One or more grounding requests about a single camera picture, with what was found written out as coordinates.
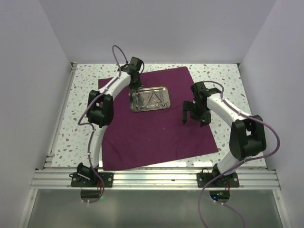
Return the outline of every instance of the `white wall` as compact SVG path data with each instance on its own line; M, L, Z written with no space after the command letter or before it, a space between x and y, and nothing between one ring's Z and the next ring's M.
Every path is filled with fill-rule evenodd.
M38 0L0 0L0 227L18 225L70 64Z
M304 173L304 1L277 0L240 72L252 113L279 133L275 168L293 227L303 227ZM268 147L275 140L268 137Z
M68 59L240 63L275 0L40 0Z

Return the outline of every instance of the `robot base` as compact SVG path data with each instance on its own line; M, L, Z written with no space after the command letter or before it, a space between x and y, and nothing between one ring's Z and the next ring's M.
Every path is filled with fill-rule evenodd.
M196 174L196 179L198 182L198 187L203 188L210 180L214 178L214 174L212 172L199 172ZM208 188L238 188L238 175L237 173L232 173L227 176L222 176L221 178L217 179L216 181L212 182Z
M114 173L112 172L99 172L98 175L104 181L105 188L111 188L114 180ZM97 187L97 181L87 179L83 176L80 176L77 172L71 173L69 177L72 178L71 187L75 188L90 188Z

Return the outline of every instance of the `metal tray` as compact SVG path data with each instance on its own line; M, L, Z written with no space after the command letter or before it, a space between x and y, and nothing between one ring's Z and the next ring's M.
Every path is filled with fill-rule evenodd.
M130 91L129 98L132 112L166 109L171 105L168 89L164 86Z

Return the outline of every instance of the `glass panel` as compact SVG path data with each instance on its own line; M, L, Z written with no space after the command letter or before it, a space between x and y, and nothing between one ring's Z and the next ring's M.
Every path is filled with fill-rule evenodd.
M244 216L248 228L281 228L271 190L231 190L228 204ZM240 217L202 198L204 218L211 228L242 227ZM198 215L199 191L105 190L90 205L80 200L80 190L39 190L29 228L202 228Z

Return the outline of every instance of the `purple cloth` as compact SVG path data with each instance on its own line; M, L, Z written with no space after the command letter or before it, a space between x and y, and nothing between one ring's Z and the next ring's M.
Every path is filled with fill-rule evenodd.
M100 79L99 88L108 79ZM217 152L209 126L188 119L182 124L183 101L192 101L193 80L186 67L141 75L143 87L168 88L168 109L134 113L129 108L129 88L114 101L114 119L102 142L104 170L126 170Z

